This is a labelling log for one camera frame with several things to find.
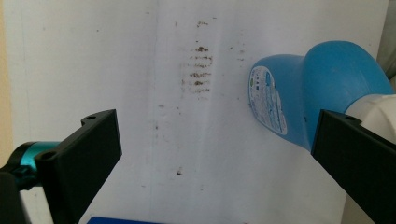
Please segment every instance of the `blue edge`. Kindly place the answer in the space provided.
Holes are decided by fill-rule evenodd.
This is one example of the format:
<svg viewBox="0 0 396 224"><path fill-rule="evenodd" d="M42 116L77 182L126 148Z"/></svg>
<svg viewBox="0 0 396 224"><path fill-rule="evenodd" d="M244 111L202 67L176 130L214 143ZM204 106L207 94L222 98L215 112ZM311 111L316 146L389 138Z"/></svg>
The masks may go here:
<svg viewBox="0 0 396 224"><path fill-rule="evenodd" d="M154 222L130 221L109 217L92 217L88 224L159 224Z"/></svg>

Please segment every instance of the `white surface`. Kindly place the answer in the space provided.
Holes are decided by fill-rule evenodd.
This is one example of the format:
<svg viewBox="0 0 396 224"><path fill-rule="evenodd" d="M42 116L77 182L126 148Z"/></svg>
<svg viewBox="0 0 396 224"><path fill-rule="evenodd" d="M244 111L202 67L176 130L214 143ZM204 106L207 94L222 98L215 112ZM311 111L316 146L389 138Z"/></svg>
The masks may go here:
<svg viewBox="0 0 396 224"><path fill-rule="evenodd" d="M5 1L14 144L62 140L117 108L123 156L81 223L340 223L345 192L253 118L248 73L333 39L375 56L387 5ZM47 223L40 195L24 198Z"/></svg>
<svg viewBox="0 0 396 224"><path fill-rule="evenodd" d="M346 111L361 120L361 126L396 144L396 95L366 95Z"/></svg>

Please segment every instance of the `blue bottle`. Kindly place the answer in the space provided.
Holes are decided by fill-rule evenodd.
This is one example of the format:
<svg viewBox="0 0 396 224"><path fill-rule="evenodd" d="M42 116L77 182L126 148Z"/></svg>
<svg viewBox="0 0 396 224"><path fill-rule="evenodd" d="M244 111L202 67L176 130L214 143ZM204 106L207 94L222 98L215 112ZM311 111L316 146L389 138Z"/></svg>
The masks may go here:
<svg viewBox="0 0 396 224"><path fill-rule="evenodd" d="M364 49L346 41L314 46L306 56L275 55L256 62L248 83L259 122L311 151L320 109L345 113L369 94L393 94L382 69Z"/></svg>

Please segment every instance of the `bottle label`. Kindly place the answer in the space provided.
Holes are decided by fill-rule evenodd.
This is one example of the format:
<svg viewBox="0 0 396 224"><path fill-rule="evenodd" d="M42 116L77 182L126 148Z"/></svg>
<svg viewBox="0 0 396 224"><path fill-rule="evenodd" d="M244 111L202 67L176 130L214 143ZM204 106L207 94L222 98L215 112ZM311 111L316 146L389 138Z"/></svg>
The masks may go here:
<svg viewBox="0 0 396 224"><path fill-rule="evenodd" d="M249 83L250 106L254 116L275 133L287 134L288 126L274 78L267 67L251 70Z"/></svg>

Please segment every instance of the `blue object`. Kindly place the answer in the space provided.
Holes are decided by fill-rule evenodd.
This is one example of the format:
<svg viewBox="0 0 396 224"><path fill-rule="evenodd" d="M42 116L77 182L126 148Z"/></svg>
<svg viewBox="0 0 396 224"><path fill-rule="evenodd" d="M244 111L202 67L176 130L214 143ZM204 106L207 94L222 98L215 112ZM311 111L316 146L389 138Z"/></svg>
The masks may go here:
<svg viewBox="0 0 396 224"><path fill-rule="evenodd" d="M253 65L254 116L282 138L311 151L320 109L345 113L368 94L393 94L377 62L346 41L316 45L306 56L275 55Z"/></svg>
<svg viewBox="0 0 396 224"><path fill-rule="evenodd" d="M20 165L30 166L35 172L35 156L43 151L50 150L59 145L59 142L36 142L32 144L23 154Z"/></svg>
<svg viewBox="0 0 396 224"><path fill-rule="evenodd" d="M130 221L109 217L92 217L88 224L159 224L153 222Z"/></svg>

